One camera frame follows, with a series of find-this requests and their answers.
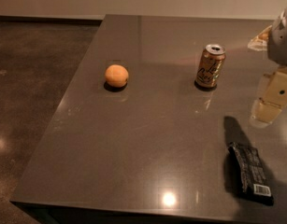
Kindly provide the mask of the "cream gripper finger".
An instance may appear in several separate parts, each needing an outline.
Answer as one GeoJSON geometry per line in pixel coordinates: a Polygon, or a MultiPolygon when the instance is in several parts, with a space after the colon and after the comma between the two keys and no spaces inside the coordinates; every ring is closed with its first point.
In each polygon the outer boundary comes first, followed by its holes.
{"type": "Polygon", "coordinates": [[[267,51],[269,32],[272,26],[267,26],[261,33],[255,36],[249,43],[248,48],[255,51],[267,51]]]}
{"type": "Polygon", "coordinates": [[[257,99],[251,108],[250,123],[265,128],[287,106],[287,66],[279,66],[272,74],[264,74],[260,80],[257,99]]]}

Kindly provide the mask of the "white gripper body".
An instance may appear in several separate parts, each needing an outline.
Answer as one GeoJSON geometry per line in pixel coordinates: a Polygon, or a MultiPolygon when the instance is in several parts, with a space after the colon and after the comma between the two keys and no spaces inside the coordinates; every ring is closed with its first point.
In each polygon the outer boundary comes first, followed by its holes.
{"type": "Polygon", "coordinates": [[[272,23],[267,43],[268,59],[287,66],[287,7],[272,23]]]}

